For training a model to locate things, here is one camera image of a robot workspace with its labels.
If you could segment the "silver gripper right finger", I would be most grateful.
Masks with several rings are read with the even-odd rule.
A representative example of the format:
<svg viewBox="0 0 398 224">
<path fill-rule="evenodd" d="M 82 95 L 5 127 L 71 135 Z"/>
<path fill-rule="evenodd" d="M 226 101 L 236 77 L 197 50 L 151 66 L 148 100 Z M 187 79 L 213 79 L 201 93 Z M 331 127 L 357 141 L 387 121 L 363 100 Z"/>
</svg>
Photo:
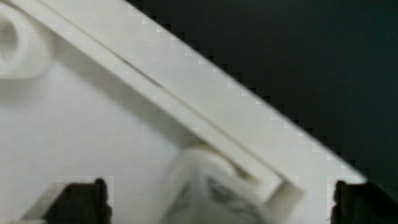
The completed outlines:
<svg viewBox="0 0 398 224">
<path fill-rule="evenodd" d="M 398 189 L 339 181 L 331 224 L 398 224 Z"/>
</svg>

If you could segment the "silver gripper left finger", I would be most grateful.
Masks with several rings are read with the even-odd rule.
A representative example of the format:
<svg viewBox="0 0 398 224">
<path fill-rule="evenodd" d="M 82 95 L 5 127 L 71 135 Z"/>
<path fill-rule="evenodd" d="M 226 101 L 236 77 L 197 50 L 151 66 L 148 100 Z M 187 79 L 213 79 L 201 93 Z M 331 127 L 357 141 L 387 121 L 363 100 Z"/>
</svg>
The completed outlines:
<svg viewBox="0 0 398 224">
<path fill-rule="evenodd" d="M 112 224 L 108 188 L 101 178 L 71 183 L 43 215 L 46 224 Z"/>
</svg>

